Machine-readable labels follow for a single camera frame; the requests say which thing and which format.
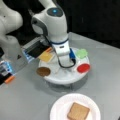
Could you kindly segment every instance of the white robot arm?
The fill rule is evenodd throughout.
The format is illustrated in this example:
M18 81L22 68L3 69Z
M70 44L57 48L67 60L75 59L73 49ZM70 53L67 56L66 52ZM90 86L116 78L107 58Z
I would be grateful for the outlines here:
M18 40L6 34L17 30L23 24L21 15L8 8L3 0L0 0L0 47L2 47L5 59L9 60L14 72L22 69L27 60L22 53Z
M39 0L39 2L45 7L45 10L33 16L33 29L36 33L43 34L48 38L57 53L59 64L64 68L70 67L70 48L65 14L52 0Z

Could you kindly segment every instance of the cookie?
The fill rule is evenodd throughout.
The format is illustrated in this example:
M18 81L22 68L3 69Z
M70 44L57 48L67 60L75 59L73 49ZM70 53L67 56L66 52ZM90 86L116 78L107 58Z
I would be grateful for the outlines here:
M40 75L42 77L45 77L45 76L50 75L51 70L47 67L40 67L40 68L37 69L36 72L37 72L38 75Z

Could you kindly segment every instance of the gray table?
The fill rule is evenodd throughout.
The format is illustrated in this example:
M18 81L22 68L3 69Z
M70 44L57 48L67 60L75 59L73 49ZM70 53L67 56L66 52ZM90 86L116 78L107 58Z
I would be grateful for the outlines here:
M120 116L120 50L70 33L70 46L89 52L91 71L76 93L92 98L102 120ZM38 59L16 75L9 85L0 87L0 120L49 120L53 103L66 93L52 91L36 74Z

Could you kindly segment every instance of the white dish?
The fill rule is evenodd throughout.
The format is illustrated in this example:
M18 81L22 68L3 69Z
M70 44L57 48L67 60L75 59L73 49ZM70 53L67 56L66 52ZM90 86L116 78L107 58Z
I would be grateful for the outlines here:
M86 120L101 120L100 110L96 103L85 95L75 93L65 95L55 102L50 112L50 120L69 120L67 114L74 102L90 108Z

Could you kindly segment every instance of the red object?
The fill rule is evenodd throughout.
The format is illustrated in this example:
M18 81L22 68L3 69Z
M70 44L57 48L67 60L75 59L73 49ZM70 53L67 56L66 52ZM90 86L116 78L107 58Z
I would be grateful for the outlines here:
M81 64L78 66L77 71L79 73L85 73L90 70L90 65L89 64Z

